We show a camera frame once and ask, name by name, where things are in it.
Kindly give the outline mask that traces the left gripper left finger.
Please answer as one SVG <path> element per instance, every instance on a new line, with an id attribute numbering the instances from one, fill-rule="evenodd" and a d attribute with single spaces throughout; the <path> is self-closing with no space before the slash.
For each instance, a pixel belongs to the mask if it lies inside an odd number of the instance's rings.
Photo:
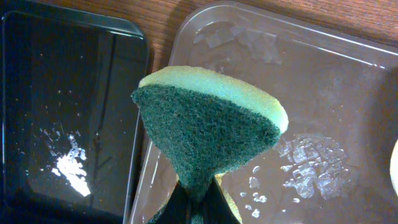
<path id="1" fill-rule="evenodd" d="M 192 202 L 178 182 L 155 224 L 191 224 Z"/>

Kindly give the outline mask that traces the green scrubbing sponge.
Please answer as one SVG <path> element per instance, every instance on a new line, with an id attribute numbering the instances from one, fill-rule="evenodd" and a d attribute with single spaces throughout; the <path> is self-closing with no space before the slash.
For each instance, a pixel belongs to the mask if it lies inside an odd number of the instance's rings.
<path id="1" fill-rule="evenodd" d="M 281 103 L 242 80 L 201 67 L 169 66 L 144 77 L 132 93 L 144 127 L 170 161 L 192 202 L 191 223 L 203 223 L 203 198 L 220 177 L 274 147 L 289 125 Z"/>

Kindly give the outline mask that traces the white plate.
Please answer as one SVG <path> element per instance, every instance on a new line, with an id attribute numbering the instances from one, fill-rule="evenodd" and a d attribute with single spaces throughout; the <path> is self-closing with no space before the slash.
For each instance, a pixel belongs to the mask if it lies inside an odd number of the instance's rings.
<path id="1" fill-rule="evenodd" d="M 392 150 L 389 171 L 393 189 L 398 195 L 398 141 L 396 141 Z"/>

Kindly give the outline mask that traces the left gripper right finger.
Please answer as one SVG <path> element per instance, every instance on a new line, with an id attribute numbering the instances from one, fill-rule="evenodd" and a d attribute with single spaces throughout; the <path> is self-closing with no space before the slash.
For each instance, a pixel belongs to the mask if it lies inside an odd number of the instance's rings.
<path id="1" fill-rule="evenodd" d="M 204 224 L 239 224 L 215 178 L 212 178 L 202 204 Z"/>

